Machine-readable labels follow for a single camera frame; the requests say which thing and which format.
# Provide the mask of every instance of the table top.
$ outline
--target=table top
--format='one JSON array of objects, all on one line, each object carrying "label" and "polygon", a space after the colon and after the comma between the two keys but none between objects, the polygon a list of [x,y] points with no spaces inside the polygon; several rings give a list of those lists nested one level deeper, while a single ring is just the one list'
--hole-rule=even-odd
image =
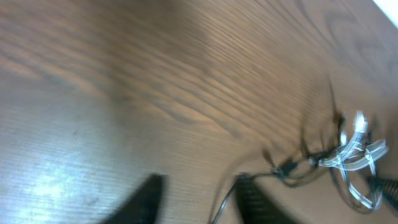
[{"label": "table top", "polygon": [[[329,79],[349,117],[377,116],[397,178],[398,30],[370,0],[2,0],[0,30],[0,223],[98,223],[151,172],[159,223],[206,223],[220,183],[268,169],[261,149],[281,161],[302,130],[316,148]],[[261,184],[302,223],[396,222],[328,175]]]}]

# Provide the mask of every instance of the wood grain pattern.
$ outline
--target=wood grain pattern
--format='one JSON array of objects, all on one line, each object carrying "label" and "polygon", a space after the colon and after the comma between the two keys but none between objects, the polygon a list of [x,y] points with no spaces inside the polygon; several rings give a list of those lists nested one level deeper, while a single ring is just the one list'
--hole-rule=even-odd
[{"label": "wood grain pattern", "polygon": [[[149,172],[170,176],[161,223],[205,223],[233,161],[317,138],[327,76],[394,129],[396,37],[370,0],[0,0],[0,223],[96,223]],[[392,220],[330,183],[264,184],[306,223]]]}]

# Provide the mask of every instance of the wooden table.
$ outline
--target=wooden table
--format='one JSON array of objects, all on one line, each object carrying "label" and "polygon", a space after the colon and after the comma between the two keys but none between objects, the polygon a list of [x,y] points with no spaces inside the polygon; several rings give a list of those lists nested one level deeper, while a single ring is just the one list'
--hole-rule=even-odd
[{"label": "wooden table", "polygon": [[[206,223],[222,177],[268,169],[263,147],[280,161],[301,128],[316,145],[327,77],[348,115],[377,115],[394,177],[397,40],[370,0],[1,0],[0,223],[98,223],[151,172],[160,223]],[[328,175],[264,187],[303,223],[396,222]]]}]

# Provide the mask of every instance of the wooden surface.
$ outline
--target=wooden surface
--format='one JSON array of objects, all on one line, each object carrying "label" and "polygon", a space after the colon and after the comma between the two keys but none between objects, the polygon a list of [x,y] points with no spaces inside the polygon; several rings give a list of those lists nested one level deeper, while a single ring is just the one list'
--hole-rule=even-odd
[{"label": "wooden surface", "polygon": [[[205,223],[262,147],[317,144],[328,75],[339,108],[378,115],[391,177],[397,38],[370,0],[0,0],[0,223],[98,223],[150,172],[169,175],[160,223]],[[327,175],[264,186],[303,223],[396,222]]]}]

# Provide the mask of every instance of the brown wood grain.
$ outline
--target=brown wood grain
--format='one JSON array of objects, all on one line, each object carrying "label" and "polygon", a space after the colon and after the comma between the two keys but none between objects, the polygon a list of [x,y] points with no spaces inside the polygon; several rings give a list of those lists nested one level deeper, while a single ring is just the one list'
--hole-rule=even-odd
[{"label": "brown wood grain", "polygon": [[[233,161],[283,159],[303,126],[317,144],[328,77],[394,142],[396,37],[370,0],[0,0],[0,223],[99,222],[150,172],[170,177],[161,223],[205,223]],[[394,220],[327,176],[264,185],[304,223]]]}]

